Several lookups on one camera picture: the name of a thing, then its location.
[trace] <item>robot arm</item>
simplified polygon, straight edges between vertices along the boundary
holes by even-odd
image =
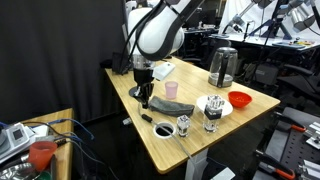
[[[178,50],[184,35],[177,36],[177,32],[203,1],[161,0],[159,7],[155,7],[157,11],[137,27],[135,38],[141,55],[158,61]]]
[[[228,27],[232,27],[237,32],[242,32],[241,26],[245,24],[245,22],[241,19],[241,17],[248,12],[252,6],[258,4],[258,7],[261,9],[266,8],[269,4],[271,4],[274,0],[252,0],[251,3],[240,13],[236,14],[232,20],[227,24],[227,26],[223,29],[222,34],[226,34],[226,30]]]
[[[164,59],[181,47],[184,40],[181,26],[203,1],[160,0],[154,8],[140,8],[130,12],[128,29],[130,34],[134,34],[133,38],[130,35],[129,38],[134,80],[137,82],[133,97],[143,108],[148,108],[153,90],[151,82],[154,61]]]
[[[313,14],[309,13],[307,4],[311,4]],[[292,8],[291,20],[293,24],[293,30],[295,32],[303,31],[312,26],[312,24],[317,21],[318,26],[320,27],[320,17],[319,12],[317,11],[315,1],[310,0],[309,3],[302,3]]]

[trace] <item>table leg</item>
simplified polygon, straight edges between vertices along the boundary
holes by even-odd
[[[204,168],[208,165],[208,162],[206,161],[207,154],[208,148],[193,156],[195,165],[192,163],[190,159],[188,160],[185,180],[201,179],[202,172]]]

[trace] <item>monitor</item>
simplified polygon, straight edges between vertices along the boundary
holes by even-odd
[[[204,24],[216,25],[216,10],[206,10],[202,12],[202,22]]]
[[[199,22],[201,21],[200,13],[194,12],[187,22],[182,26],[183,28],[198,28]]]

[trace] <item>wooden table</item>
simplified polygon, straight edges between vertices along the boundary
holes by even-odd
[[[72,109],[66,109],[55,113],[39,116],[36,118],[28,119],[23,122],[35,121],[35,122],[49,122],[61,118],[72,118]],[[59,133],[73,132],[73,123],[71,121],[65,121],[58,124],[53,124],[52,127]],[[59,147],[54,153],[57,159],[57,174],[56,179],[71,179],[71,164],[72,164],[72,144],[66,143]]]
[[[176,58],[170,59],[169,62],[176,65],[174,71],[169,74],[164,81],[153,81],[153,95],[156,95],[161,99],[165,99],[164,83],[171,80],[179,83],[177,98],[173,100],[175,102],[194,104],[196,106],[196,100],[200,96],[219,94],[224,99],[228,99],[228,92],[230,91],[243,91],[250,94],[253,98],[253,101],[245,108],[234,108],[230,115],[222,118],[219,130],[215,133],[205,132],[202,127],[203,115],[200,111],[195,109],[194,114],[190,117],[191,127],[188,129],[189,136],[186,138],[179,138],[178,136],[182,145],[191,155],[196,155],[214,145],[223,137],[226,137],[228,134],[236,131],[249,121],[266,113],[280,103],[278,99],[234,82],[231,87],[217,88],[208,83],[208,71]],[[158,172],[165,174],[185,162],[188,157],[176,144],[174,139],[157,138],[153,134],[152,125],[140,117],[138,113],[138,101],[130,97],[128,93],[132,87],[136,86],[136,82],[133,79],[133,72],[129,72],[123,76],[114,74],[111,69],[106,69],[106,72],[133,121]],[[142,113],[151,116],[157,123],[168,121],[176,124],[175,117],[152,112],[150,110],[143,110]]]

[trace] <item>red bowl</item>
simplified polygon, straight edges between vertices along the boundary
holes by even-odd
[[[250,95],[240,92],[240,91],[231,91],[228,93],[229,101],[234,107],[245,107],[248,105],[252,98]]]

